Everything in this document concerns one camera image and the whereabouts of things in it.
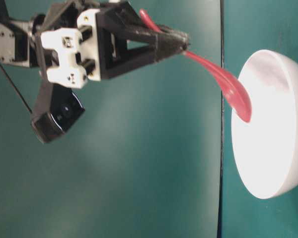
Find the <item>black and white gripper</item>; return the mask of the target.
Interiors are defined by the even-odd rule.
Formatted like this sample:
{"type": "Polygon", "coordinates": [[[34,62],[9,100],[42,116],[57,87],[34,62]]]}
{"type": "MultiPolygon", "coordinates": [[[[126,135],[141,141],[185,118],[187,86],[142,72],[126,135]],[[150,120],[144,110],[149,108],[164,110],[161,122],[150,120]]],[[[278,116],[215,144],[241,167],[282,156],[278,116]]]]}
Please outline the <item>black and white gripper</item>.
{"type": "Polygon", "coordinates": [[[153,30],[147,19],[128,1],[68,0],[52,4],[35,34],[36,54],[45,79],[80,89],[88,80],[111,79],[188,48],[187,33],[165,25],[153,30]]]}

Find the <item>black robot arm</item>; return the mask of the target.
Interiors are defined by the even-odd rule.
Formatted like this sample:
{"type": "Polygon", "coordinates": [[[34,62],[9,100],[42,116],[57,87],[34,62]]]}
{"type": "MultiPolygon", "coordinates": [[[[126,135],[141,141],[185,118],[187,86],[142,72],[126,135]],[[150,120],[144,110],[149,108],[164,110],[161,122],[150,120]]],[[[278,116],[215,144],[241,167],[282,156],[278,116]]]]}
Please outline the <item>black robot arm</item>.
{"type": "Polygon", "coordinates": [[[39,67],[43,78],[80,89],[183,53],[188,35],[153,25],[126,0],[66,0],[29,21],[0,0],[0,62],[39,67]]]}

